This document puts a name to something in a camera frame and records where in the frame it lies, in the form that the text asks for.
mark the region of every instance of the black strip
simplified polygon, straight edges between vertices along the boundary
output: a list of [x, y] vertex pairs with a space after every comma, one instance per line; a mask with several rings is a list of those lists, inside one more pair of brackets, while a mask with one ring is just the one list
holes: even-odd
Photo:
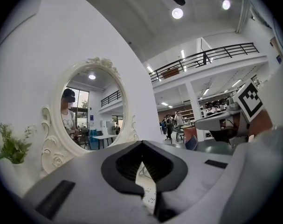
[[217, 168], [223, 168], [225, 169], [226, 166], [228, 165], [228, 163], [224, 163], [224, 162], [218, 162], [218, 161], [214, 161], [214, 160], [207, 160], [205, 161], [205, 164], [217, 167]]
[[36, 207], [36, 211], [44, 217], [52, 220], [56, 212], [60, 209], [66, 200], [75, 183], [63, 180], [61, 181]]

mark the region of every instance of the white table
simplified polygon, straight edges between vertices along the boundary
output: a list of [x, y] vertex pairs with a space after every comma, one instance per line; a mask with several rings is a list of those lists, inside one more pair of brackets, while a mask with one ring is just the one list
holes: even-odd
[[113, 143], [113, 138], [117, 137], [115, 134], [107, 134], [107, 135], [101, 135], [101, 136], [92, 136], [93, 138], [98, 140], [98, 149], [100, 149], [100, 140], [102, 140], [103, 148], [104, 148], [104, 140], [107, 140], [107, 146], [109, 146], [108, 139], [111, 139], [111, 143]]

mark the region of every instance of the mirror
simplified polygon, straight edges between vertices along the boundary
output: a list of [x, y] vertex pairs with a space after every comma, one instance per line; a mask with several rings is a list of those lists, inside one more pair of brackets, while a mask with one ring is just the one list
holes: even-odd
[[123, 99], [116, 80], [101, 68], [85, 68], [66, 84], [61, 117], [68, 136], [87, 150], [110, 146], [124, 125]]

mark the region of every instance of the person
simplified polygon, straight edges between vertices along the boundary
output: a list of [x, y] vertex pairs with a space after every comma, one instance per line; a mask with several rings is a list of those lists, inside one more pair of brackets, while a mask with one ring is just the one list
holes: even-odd
[[74, 139], [74, 136], [79, 135], [79, 131], [76, 128], [75, 114], [69, 110], [74, 102], [75, 92], [69, 88], [65, 89], [61, 99], [61, 116], [63, 125], [72, 139]]
[[118, 135], [119, 131], [121, 130], [121, 128], [118, 125], [118, 122], [116, 122], [116, 125], [115, 125], [114, 129], [115, 129], [115, 134]]
[[180, 129], [184, 125], [182, 114], [180, 114], [178, 111], [176, 111], [174, 119], [177, 122], [178, 129]]
[[166, 126], [167, 126], [167, 138], [171, 140], [171, 133], [173, 132], [173, 122], [170, 118], [170, 114], [166, 115]]

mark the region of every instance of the white t-shirt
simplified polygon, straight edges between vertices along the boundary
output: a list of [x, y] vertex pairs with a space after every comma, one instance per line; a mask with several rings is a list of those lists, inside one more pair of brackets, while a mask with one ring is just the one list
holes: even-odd
[[62, 122], [68, 130], [71, 130], [73, 124], [75, 123], [75, 114], [72, 111], [68, 110], [67, 115], [62, 114]]
[[174, 119], [177, 121], [178, 125], [183, 125], [184, 124], [183, 117], [182, 117], [181, 114], [176, 114]]

